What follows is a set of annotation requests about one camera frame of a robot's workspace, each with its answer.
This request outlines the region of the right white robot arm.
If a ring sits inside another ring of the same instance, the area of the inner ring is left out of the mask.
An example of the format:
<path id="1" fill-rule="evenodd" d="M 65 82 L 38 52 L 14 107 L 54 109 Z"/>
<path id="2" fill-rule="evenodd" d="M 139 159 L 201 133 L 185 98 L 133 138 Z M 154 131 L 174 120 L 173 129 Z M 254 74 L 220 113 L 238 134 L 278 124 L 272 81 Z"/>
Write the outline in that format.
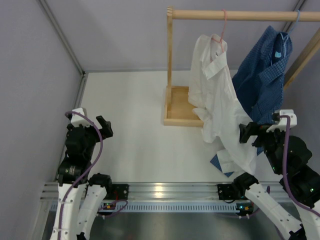
<path id="1" fill-rule="evenodd" d="M 240 124 L 240 143 L 256 136 L 252 144 L 261 147 L 273 172 L 282 175 L 280 184 L 294 203 L 299 219 L 288 213 L 264 189 L 259 181 L 245 172 L 232 182 L 232 192 L 252 201 L 274 224 L 284 240 L 318 240 L 320 238 L 320 175 L 308 165 L 312 153 L 305 142 L 285 130 L 269 130 L 268 124 Z"/>

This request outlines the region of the white shirt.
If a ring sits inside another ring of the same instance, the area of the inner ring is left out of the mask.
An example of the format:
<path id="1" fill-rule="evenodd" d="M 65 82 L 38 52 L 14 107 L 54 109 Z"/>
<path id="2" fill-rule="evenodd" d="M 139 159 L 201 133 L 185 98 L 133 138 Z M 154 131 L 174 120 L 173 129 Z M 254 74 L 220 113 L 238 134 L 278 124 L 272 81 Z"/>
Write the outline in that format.
<path id="1" fill-rule="evenodd" d="M 240 125 L 252 119 L 243 109 L 232 83 L 227 62 L 227 43 L 219 35 L 201 35 L 194 46 L 188 90 L 192 112 L 203 121 L 202 138 L 220 149 L 210 161 L 226 176 L 247 172 L 254 175 L 255 137 L 240 143 Z"/>

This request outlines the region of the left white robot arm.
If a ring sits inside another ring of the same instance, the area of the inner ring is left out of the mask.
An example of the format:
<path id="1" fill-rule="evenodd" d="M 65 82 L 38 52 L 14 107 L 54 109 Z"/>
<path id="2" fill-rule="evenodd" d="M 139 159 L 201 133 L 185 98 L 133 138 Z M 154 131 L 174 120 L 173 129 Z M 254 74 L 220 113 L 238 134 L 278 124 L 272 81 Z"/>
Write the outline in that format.
<path id="1" fill-rule="evenodd" d="M 89 175 L 97 160 L 92 160 L 96 144 L 103 144 L 114 133 L 102 116 L 98 128 L 83 109 L 66 112 L 70 120 L 65 140 L 65 156 L 58 167 L 58 201 L 50 238 L 52 240 L 88 240 L 102 200 L 113 195 L 109 175 Z"/>

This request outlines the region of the pink wire hanger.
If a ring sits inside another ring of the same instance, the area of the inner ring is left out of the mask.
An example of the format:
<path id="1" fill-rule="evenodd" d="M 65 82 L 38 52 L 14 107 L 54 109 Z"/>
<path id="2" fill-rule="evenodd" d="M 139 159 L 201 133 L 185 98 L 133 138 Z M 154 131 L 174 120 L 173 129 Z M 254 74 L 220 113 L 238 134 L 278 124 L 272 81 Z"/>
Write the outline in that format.
<path id="1" fill-rule="evenodd" d="M 224 50 L 224 47 L 223 47 L 223 38 L 224 38 L 224 34 L 225 34 L 225 30 L 226 30 L 226 26 L 227 26 L 227 11 L 225 9 L 222 9 L 223 13 L 224 13 L 224 23 L 223 23 L 223 29 L 222 29 L 222 32 L 221 32 L 221 35 L 220 35 L 220 38 L 219 40 L 215 39 L 214 37 L 212 37 L 211 39 L 214 41 L 214 42 L 217 42 L 220 44 L 220 47 L 221 47 L 221 51 L 222 53 L 225 52 Z"/>

